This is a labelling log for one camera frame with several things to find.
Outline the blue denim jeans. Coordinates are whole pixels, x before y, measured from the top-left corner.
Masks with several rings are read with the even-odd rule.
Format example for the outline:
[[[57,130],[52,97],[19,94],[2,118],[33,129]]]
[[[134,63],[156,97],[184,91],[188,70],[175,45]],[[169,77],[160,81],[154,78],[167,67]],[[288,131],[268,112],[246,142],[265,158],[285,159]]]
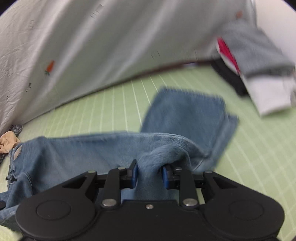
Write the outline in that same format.
[[[6,207],[1,225],[17,230],[15,212],[21,201],[94,170],[106,174],[117,167],[138,165],[134,189],[124,199],[172,200],[161,166],[172,164],[195,174],[216,166],[238,125],[221,97],[179,89],[161,89],[138,133],[117,132],[68,138],[39,137],[10,152],[8,189],[1,193]]]

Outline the black folded garment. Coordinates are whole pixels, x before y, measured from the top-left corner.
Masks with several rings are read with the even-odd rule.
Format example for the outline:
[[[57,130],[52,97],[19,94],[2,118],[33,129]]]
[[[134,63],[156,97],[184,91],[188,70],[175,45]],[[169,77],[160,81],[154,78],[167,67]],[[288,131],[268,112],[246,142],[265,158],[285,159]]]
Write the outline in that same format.
[[[234,89],[238,96],[243,97],[249,95],[240,76],[227,67],[222,59],[212,60],[210,64],[216,73]]]

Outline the beige crumpled cloth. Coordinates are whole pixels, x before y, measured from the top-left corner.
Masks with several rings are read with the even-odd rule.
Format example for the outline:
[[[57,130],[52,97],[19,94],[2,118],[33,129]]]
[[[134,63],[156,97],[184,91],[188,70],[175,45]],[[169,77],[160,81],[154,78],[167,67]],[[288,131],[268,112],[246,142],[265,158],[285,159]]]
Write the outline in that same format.
[[[7,154],[20,142],[20,139],[12,131],[4,133],[0,138],[0,153]]]

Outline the white folded garment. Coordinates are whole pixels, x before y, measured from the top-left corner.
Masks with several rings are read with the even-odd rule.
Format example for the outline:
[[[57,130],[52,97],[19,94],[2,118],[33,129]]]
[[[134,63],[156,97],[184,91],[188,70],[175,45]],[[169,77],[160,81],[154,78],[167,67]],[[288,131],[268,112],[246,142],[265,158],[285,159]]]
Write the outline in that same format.
[[[295,107],[295,75],[240,75],[261,117]]]

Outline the red striped folded garment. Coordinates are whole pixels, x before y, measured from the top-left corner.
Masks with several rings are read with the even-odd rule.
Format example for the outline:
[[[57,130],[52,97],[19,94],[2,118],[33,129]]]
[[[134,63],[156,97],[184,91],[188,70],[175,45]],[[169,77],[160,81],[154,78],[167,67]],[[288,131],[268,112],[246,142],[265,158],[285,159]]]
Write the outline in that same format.
[[[217,38],[216,49],[225,65],[232,72],[239,76],[240,69],[238,67],[237,61],[222,38]]]

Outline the white printed curtain cloth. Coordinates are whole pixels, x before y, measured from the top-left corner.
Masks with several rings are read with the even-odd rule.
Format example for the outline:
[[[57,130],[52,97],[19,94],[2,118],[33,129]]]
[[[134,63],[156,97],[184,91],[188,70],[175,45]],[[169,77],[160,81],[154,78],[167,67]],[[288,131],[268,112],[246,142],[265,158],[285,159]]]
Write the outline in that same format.
[[[160,67],[216,56],[252,1],[16,1],[1,15],[1,132]]]

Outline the grey folded garment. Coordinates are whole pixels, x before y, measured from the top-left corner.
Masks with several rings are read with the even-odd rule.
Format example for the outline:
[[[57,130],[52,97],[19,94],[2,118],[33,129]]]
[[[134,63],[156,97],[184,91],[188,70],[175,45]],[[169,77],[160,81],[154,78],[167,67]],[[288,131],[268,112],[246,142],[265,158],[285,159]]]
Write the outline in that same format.
[[[295,63],[262,30],[245,20],[226,23],[220,36],[245,77],[264,74],[286,76],[295,70]]]

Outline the dark brown bed frame edge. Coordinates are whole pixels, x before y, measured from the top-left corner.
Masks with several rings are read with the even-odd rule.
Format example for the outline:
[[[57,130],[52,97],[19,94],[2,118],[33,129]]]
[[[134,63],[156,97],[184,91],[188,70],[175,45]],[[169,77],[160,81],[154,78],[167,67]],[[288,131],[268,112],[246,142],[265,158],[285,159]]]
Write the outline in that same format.
[[[207,65],[210,65],[212,61],[213,60],[180,62],[180,63],[176,63],[176,64],[161,66],[158,68],[154,68],[154,69],[145,70],[143,72],[140,72],[136,75],[131,76],[130,79],[142,77],[142,76],[145,76],[148,74],[154,74],[154,73],[166,72],[166,71],[175,70],[175,69],[181,69],[181,68],[185,68],[185,67],[207,66]]]

